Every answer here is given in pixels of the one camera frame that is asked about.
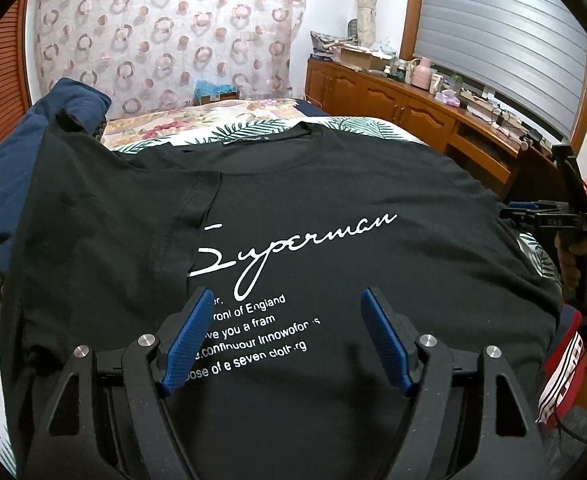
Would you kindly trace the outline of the pink circle pattern curtain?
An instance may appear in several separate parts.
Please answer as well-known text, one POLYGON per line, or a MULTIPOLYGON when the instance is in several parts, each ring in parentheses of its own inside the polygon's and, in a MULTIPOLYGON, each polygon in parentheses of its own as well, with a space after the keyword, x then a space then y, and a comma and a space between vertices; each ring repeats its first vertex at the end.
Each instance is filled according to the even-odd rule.
POLYGON ((33 0, 39 90, 80 81, 109 96, 110 119, 186 106, 201 81, 285 98, 306 2, 33 0))

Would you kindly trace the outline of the wooden louvered wardrobe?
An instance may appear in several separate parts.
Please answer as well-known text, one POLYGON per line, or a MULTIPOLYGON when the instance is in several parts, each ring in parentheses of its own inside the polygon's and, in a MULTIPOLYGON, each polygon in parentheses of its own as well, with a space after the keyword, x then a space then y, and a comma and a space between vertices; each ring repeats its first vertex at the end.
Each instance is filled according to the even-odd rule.
POLYGON ((31 106, 25 59, 28 0, 16 0, 0 20, 0 144, 31 106))

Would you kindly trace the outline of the wooden sideboard cabinet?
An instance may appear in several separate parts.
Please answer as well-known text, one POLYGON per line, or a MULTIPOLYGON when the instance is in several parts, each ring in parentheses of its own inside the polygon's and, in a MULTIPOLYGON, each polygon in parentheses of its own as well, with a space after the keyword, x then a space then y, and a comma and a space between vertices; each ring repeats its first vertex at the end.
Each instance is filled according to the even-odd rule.
POLYGON ((566 198, 559 171, 540 150, 409 84, 309 58, 304 96, 333 116, 392 122, 449 156, 505 203, 566 198))

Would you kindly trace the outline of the grey window roller blind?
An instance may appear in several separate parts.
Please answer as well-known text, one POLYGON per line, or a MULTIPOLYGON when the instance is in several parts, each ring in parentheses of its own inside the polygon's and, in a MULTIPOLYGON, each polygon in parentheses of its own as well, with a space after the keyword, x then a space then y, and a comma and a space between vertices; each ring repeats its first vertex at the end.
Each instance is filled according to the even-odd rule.
POLYGON ((415 53, 571 136, 587 35, 560 0, 421 0, 415 53))

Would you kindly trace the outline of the floral bed quilt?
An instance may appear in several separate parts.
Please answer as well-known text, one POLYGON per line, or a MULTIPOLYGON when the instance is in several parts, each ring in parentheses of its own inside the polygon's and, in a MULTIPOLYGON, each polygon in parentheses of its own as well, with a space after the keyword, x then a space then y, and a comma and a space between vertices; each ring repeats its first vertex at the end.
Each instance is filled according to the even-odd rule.
POLYGON ((226 100, 109 120, 101 143, 109 150, 139 141, 181 136, 201 139, 232 125, 323 117, 317 106, 297 99, 226 100))

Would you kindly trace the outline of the pink bottle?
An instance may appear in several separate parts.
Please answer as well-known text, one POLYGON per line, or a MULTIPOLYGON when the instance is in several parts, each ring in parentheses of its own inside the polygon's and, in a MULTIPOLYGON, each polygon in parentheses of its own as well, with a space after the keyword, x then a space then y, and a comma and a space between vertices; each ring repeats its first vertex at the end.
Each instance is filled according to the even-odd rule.
POLYGON ((412 70, 411 85, 423 90, 429 90, 432 77, 432 67, 429 58, 416 58, 412 70))

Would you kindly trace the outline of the red white striped garment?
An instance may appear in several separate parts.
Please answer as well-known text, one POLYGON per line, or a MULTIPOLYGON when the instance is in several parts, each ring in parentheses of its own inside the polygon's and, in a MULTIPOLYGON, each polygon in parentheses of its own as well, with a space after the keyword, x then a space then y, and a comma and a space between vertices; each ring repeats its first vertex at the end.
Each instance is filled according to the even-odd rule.
POLYGON ((537 404, 536 422, 548 429, 572 408, 583 382, 585 364, 581 359, 585 347, 579 333, 581 324, 581 313, 565 304, 551 354, 544 364, 546 382, 537 404))

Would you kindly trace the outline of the blue item behind bed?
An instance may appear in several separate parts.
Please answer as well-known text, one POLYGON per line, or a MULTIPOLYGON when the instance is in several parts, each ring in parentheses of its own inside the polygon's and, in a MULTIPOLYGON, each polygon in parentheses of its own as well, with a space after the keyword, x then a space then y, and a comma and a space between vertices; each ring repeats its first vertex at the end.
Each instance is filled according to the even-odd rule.
POLYGON ((239 92, 232 84, 214 84, 212 81, 199 80, 194 88, 194 99, 199 105, 238 98, 239 92))

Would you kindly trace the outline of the folded navy blue garment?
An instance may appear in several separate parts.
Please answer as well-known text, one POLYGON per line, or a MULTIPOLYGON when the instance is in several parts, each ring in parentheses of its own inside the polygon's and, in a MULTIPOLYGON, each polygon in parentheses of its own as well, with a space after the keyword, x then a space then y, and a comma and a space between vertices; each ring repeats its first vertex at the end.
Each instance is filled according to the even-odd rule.
POLYGON ((70 78, 62 78, 25 114, 0 144, 0 273, 8 270, 13 237, 28 195, 40 141, 60 110, 77 119, 92 136, 106 125, 110 96, 70 78))

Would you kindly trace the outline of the cardboard box on sideboard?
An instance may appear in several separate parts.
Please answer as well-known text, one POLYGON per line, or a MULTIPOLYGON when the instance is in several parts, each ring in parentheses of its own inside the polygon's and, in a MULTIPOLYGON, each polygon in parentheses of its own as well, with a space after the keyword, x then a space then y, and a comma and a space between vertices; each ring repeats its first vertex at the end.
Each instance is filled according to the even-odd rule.
POLYGON ((341 46, 337 62, 341 65, 353 68, 353 70, 379 70, 383 72, 390 64, 391 58, 383 55, 380 52, 371 51, 371 49, 355 47, 355 46, 341 46))

